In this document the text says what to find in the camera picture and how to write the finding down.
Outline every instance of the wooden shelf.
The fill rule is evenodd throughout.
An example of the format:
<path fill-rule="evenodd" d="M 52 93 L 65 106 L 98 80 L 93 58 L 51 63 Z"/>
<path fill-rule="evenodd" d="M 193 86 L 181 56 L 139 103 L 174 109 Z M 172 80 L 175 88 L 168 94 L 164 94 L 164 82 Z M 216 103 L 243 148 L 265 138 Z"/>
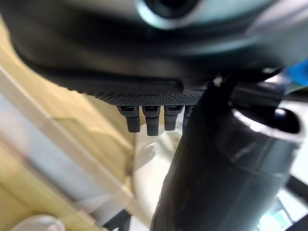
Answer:
<path fill-rule="evenodd" d="M 35 173 L 18 153 L 0 142 L 0 231 L 36 214 L 59 218 L 67 231 L 102 231 L 95 221 L 73 208 L 58 190 Z"/>
<path fill-rule="evenodd" d="M 34 73 L 15 54 L 2 21 L 0 32 L 0 92 L 128 212 L 149 225 L 151 219 L 130 187 L 134 136 L 127 132 L 125 119 L 115 107 Z"/>

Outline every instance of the black tube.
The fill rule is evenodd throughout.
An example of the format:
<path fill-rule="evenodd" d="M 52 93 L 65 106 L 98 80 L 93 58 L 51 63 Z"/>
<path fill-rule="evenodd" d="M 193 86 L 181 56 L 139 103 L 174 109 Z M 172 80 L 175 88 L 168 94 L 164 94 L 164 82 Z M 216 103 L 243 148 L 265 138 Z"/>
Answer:
<path fill-rule="evenodd" d="M 308 93 L 307 92 L 291 92 L 284 96 L 284 100 L 308 103 Z"/>
<path fill-rule="evenodd" d="M 264 125 L 210 87 L 180 141 L 151 231 L 252 230 L 287 180 L 303 135 L 297 116 L 281 109 Z M 284 126 L 290 123 L 297 129 Z"/>
<path fill-rule="evenodd" d="M 308 230 L 308 214 L 301 218 L 297 223 L 288 228 L 286 231 L 304 231 Z"/>
<path fill-rule="evenodd" d="M 286 188 L 308 205 L 308 185 L 298 178 L 291 176 L 286 184 Z"/>

